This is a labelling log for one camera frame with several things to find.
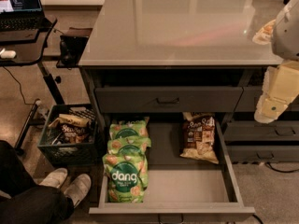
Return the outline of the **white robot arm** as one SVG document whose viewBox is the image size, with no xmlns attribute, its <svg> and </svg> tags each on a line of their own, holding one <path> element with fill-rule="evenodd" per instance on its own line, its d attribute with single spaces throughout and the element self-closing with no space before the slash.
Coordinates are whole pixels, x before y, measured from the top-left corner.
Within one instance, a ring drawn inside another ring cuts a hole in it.
<svg viewBox="0 0 299 224">
<path fill-rule="evenodd" d="M 290 0 L 252 41 L 270 44 L 272 52 L 283 59 L 278 67 L 268 67 L 264 73 L 263 94 L 254 114 L 256 121 L 270 123 L 299 95 L 299 0 Z"/>
</svg>

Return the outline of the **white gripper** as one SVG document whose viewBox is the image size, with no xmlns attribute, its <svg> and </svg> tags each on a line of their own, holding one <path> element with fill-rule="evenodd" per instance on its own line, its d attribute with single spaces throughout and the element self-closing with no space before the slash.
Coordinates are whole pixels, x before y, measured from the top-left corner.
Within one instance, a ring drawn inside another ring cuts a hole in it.
<svg viewBox="0 0 299 224">
<path fill-rule="evenodd" d="M 269 66 L 264 73 L 262 91 L 254 118 L 259 123 L 271 123 L 299 95 L 299 62 L 287 61 L 277 68 Z"/>
</svg>

